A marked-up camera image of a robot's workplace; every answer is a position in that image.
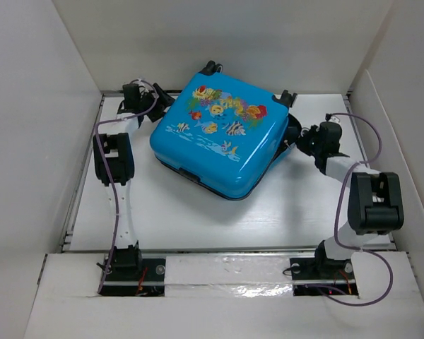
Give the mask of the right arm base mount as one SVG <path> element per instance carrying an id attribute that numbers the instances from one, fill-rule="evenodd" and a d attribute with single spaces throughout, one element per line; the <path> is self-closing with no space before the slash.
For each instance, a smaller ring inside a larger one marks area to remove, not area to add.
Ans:
<path id="1" fill-rule="evenodd" d="M 343 266 L 320 270 L 315 259 L 291 258 L 283 274 L 293 282 L 293 295 L 300 296 L 358 296 L 358 288 L 350 262 Z"/>

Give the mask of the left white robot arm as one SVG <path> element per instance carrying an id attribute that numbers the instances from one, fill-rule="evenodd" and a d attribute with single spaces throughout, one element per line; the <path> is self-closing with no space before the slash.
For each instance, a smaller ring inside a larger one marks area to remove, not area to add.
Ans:
<path id="1" fill-rule="evenodd" d="M 147 117 L 161 119 L 175 99 L 157 83 L 135 79 L 122 86 L 124 99 L 114 117 L 94 127 L 93 159 L 95 175 L 105 188 L 114 225 L 112 245 L 103 264 L 104 281 L 138 280 L 144 272 L 131 214 L 130 188 L 135 176 L 131 137 Z"/>

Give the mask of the blue kids suitcase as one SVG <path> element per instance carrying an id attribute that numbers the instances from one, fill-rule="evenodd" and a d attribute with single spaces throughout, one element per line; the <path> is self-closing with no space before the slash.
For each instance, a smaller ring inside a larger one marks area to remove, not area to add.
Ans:
<path id="1" fill-rule="evenodd" d="M 292 145 L 301 125 L 297 95 L 275 94 L 225 75 L 209 61 L 188 82 L 151 134 L 166 167 L 228 200 L 246 198 Z"/>

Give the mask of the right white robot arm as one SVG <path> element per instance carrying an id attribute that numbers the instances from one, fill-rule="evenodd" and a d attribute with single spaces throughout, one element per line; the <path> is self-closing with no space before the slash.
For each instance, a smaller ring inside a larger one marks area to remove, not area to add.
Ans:
<path id="1" fill-rule="evenodd" d="M 340 151 L 342 128 L 324 121 L 301 132 L 297 148 L 314 158 L 316 168 L 342 183 L 335 216 L 341 215 L 343 195 L 349 190 L 347 221 L 335 219 L 334 234 L 315 250 L 312 269 L 327 278 L 349 263 L 354 252 L 378 236 L 404 225 L 404 206 L 398 174 L 368 168 Z"/>

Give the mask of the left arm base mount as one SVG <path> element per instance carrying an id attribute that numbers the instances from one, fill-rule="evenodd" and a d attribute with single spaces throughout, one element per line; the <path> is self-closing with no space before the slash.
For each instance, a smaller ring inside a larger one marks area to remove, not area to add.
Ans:
<path id="1" fill-rule="evenodd" d="M 165 258 L 143 258 L 138 268 L 111 265 L 99 290 L 103 297 L 163 297 Z"/>

